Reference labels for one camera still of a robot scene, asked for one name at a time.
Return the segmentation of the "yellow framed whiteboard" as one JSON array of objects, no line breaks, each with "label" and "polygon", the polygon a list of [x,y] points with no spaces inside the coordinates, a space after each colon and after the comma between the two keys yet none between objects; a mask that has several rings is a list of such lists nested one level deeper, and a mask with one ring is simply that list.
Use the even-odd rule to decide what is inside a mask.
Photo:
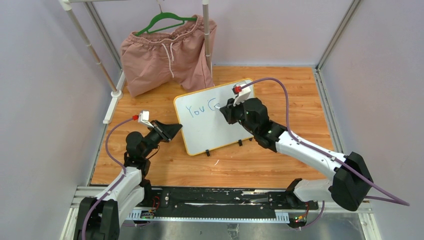
[{"label": "yellow framed whiteboard", "polygon": [[249,140],[253,135],[240,124],[228,124],[223,114],[215,106],[224,107],[230,98],[236,95],[232,88],[235,84],[250,78],[233,81],[199,91],[179,95],[173,104],[178,122],[182,125],[181,133],[190,156]]}]

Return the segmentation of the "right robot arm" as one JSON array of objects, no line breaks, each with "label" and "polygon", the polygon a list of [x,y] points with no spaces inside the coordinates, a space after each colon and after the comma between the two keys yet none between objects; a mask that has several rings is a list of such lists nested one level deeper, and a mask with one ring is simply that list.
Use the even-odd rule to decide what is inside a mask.
[{"label": "right robot arm", "polygon": [[297,179],[285,195],[286,204],[298,209],[308,201],[334,201],[341,208],[356,211],[371,189],[373,179],[364,158],[351,152],[335,152],[301,138],[288,127],[270,120],[258,98],[234,105],[230,98],[219,108],[225,121],[241,125],[264,149],[293,157],[326,176],[326,180]]}]

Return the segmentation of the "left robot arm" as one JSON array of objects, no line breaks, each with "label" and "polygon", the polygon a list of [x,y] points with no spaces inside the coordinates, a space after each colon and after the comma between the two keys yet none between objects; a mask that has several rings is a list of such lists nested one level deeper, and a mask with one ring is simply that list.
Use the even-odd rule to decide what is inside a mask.
[{"label": "left robot arm", "polygon": [[136,205],[151,206],[155,201],[151,182],[146,179],[150,158],[160,143],[170,142],[182,129],[179,123],[148,123],[149,133],[130,132],[125,139],[124,162],[116,160],[120,174],[101,193],[85,197],[79,204],[75,240],[117,240],[121,227]]}]

